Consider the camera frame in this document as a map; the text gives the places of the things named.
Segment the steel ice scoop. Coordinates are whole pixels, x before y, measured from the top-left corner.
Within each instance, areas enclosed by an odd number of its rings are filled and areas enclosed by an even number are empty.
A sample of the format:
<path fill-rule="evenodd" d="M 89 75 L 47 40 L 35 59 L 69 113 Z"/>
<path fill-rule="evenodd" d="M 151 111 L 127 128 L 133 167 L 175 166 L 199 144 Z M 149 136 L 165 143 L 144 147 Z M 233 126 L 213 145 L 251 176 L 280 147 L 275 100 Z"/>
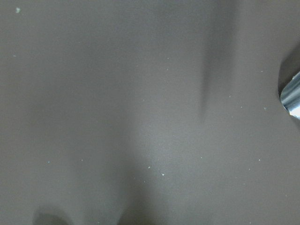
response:
<path fill-rule="evenodd" d="M 290 116 L 300 119 L 300 73 L 298 72 L 283 88 L 280 101 Z"/>

